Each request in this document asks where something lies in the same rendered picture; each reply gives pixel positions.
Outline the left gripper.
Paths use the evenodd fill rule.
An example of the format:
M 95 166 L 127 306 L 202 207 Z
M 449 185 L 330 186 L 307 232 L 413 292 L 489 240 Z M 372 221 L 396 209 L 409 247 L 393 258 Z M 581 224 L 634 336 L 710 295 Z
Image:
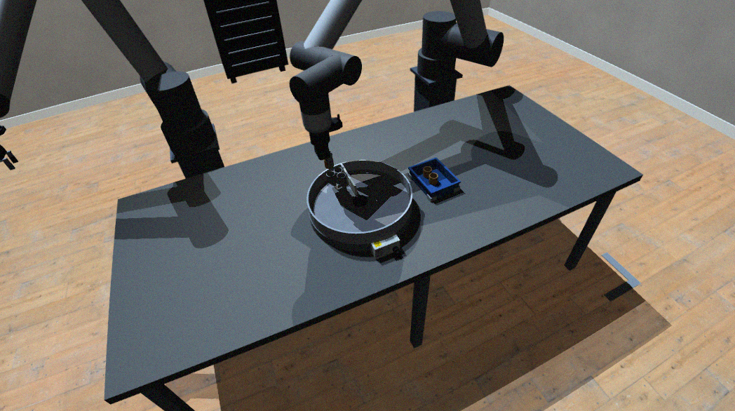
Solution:
M 343 128 L 339 114 L 331 117 L 330 109 L 318 115 L 307 115 L 301 112 L 304 128 L 309 132 L 313 150 L 319 160 L 328 162 L 328 167 L 333 166 L 332 152 L 328 148 L 330 143 L 330 132 Z

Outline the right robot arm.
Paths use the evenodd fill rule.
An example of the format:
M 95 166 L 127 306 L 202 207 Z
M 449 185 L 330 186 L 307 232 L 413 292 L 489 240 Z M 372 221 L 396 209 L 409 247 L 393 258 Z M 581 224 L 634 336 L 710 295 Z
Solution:
M 215 131 L 188 73 L 162 61 L 120 0 L 82 2 L 140 75 L 163 121 L 161 130 L 170 150 L 187 155 L 209 147 Z M 35 4 L 36 0 L 0 0 L 0 118 L 10 109 Z

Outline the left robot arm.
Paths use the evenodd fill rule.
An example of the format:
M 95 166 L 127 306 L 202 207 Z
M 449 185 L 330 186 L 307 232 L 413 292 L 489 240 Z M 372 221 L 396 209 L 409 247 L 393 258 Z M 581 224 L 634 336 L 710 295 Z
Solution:
M 352 86 L 359 79 L 360 58 L 333 48 L 361 1 L 330 0 L 306 41 L 292 47 L 290 62 L 303 72 L 290 79 L 290 91 L 302 113 L 326 112 L 330 109 L 328 93 L 343 83 Z M 502 52 L 504 34 L 486 29 L 480 0 L 450 2 L 454 13 L 432 11 L 423 15 L 417 71 L 426 79 L 453 76 L 456 58 L 493 67 Z

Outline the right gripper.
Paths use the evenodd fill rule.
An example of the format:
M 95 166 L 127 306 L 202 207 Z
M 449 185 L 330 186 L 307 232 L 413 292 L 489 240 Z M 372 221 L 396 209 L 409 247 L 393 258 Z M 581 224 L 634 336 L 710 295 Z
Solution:
M 4 134 L 5 132 L 6 132 L 6 128 L 4 128 L 4 126 L 0 126 L 0 135 L 3 135 L 3 134 Z M 14 169 L 15 169 L 15 167 L 13 166 L 13 164 L 12 164 L 12 163 L 11 163 L 11 162 L 10 162 L 10 161 L 9 161 L 8 159 L 5 159 L 5 158 L 4 158 L 4 156 L 5 156 L 6 154 L 7 154 L 7 156 L 9 157 L 9 159 L 10 159 L 10 160 L 11 160 L 11 161 L 12 161 L 13 163 L 17 163 L 17 162 L 18 162 L 18 160 L 17 160 L 17 159 L 16 159 L 15 157 L 14 157 L 14 155 L 13 155 L 13 154 L 11 153 L 11 150 L 10 150 L 10 151 L 6 151 L 6 150 L 4 149 L 4 147 L 2 147 L 2 146 L 0 145 L 0 162 L 2 162 L 2 161 L 3 161 L 3 162 L 4 162 L 4 163 L 5 163 L 6 165 L 7 165 L 7 168 L 9 168 L 10 170 L 14 170 Z

